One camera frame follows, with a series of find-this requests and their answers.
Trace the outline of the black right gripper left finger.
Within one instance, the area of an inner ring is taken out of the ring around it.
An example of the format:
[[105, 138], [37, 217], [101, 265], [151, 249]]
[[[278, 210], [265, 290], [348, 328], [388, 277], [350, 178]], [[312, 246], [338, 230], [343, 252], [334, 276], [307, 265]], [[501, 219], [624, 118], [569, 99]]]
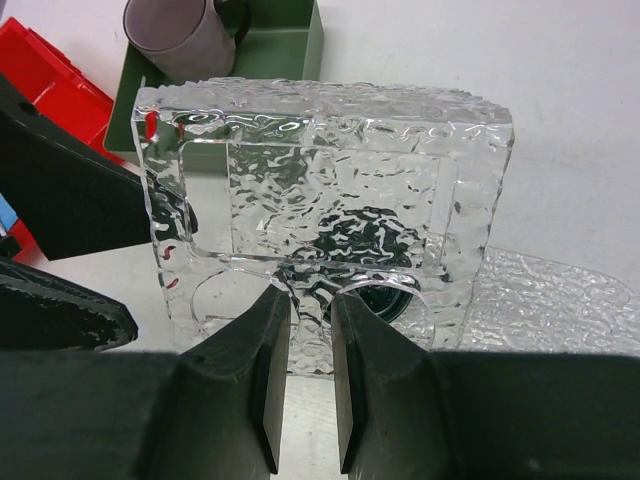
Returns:
[[180, 355], [3, 354], [2, 477], [271, 477], [290, 318], [288, 295], [269, 287]]

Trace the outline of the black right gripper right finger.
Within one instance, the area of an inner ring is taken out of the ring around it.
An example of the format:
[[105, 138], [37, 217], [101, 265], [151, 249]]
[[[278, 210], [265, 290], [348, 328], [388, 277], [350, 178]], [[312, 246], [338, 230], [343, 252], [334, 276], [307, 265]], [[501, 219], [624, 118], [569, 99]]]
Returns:
[[639, 361], [426, 351], [356, 296], [332, 303], [351, 479], [635, 479]]

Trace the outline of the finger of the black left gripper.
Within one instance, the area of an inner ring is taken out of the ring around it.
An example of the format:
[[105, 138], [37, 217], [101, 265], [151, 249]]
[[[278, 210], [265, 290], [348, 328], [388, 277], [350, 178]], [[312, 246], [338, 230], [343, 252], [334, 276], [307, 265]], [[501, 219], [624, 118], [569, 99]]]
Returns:
[[1, 194], [49, 260], [150, 241], [140, 179], [40, 114], [7, 78]]
[[3, 258], [1, 349], [104, 351], [138, 338], [121, 302]]

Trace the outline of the dark green mug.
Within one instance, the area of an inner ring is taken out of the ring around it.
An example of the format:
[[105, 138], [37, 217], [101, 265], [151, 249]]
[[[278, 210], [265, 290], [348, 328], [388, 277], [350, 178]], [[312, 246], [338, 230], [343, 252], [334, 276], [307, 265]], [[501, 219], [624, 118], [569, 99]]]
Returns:
[[[424, 240], [416, 229], [402, 224], [393, 210], [366, 206], [321, 219], [312, 247], [330, 262], [411, 268], [420, 263]], [[385, 285], [360, 286], [355, 292], [388, 323], [406, 310], [412, 298]]]

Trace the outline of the clear textured acrylic holder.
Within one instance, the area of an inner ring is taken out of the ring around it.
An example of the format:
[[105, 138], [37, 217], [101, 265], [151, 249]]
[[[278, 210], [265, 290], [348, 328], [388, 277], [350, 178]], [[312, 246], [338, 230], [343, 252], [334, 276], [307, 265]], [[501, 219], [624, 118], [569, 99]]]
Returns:
[[271, 286], [292, 308], [294, 374], [332, 372], [339, 294], [422, 348], [460, 344], [514, 142], [506, 107], [447, 88], [219, 78], [139, 89], [131, 129], [177, 351]]

